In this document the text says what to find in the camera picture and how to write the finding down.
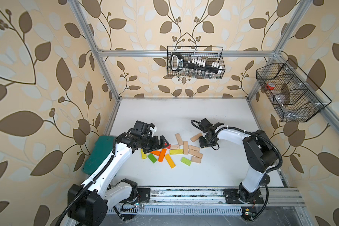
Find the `wood long block vertical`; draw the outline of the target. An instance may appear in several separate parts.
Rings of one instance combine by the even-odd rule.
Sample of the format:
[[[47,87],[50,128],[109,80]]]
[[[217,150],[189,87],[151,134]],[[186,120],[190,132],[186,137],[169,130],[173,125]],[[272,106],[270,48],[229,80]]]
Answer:
[[[188,142],[187,141],[183,142],[183,154],[184,155],[188,154]]]

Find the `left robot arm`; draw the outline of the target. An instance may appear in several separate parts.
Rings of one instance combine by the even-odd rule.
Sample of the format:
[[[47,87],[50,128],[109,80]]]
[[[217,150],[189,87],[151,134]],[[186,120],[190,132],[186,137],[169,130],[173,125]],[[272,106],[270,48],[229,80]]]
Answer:
[[[137,183],[123,179],[109,188],[111,181],[137,149],[150,153],[167,148],[170,143],[164,136],[156,136],[151,123],[136,121],[133,128],[113,141],[113,149],[96,171],[81,185],[73,185],[68,192],[68,206],[57,219],[59,226],[65,216],[85,226],[99,226],[109,209],[123,200],[137,200]]]

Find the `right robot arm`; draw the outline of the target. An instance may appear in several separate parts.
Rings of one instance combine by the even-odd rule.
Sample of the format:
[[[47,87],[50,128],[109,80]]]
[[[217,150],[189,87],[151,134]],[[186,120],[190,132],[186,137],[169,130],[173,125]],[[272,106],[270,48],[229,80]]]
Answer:
[[[282,155],[262,130],[248,132],[236,127],[225,126],[223,123],[210,123],[206,118],[201,121],[192,120],[191,124],[204,133],[199,137],[201,148],[219,146],[219,140],[227,140],[244,147],[248,164],[250,165],[245,178],[238,189],[225,189],[227,204],[256,204],[261,197],[260,188],[265,187],[266,198],[263,206],[257,212],[244,210],[242,218],[254,221],[263,213],[269,200],[269,173],[278,170],[283,164]]]

